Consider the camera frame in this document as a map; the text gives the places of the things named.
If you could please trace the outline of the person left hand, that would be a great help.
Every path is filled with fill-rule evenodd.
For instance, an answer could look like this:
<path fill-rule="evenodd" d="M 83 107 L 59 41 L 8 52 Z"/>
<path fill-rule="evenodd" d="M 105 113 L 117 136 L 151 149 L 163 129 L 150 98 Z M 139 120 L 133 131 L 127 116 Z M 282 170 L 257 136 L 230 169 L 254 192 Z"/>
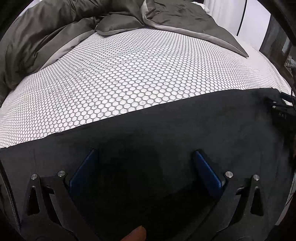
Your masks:
<path fill-rule="evenodd" d="M 146 236 L 146 229 L 143 226 L 139 226 L 127 236 L 125 236 L 121 241 L 145 241 Z"/>

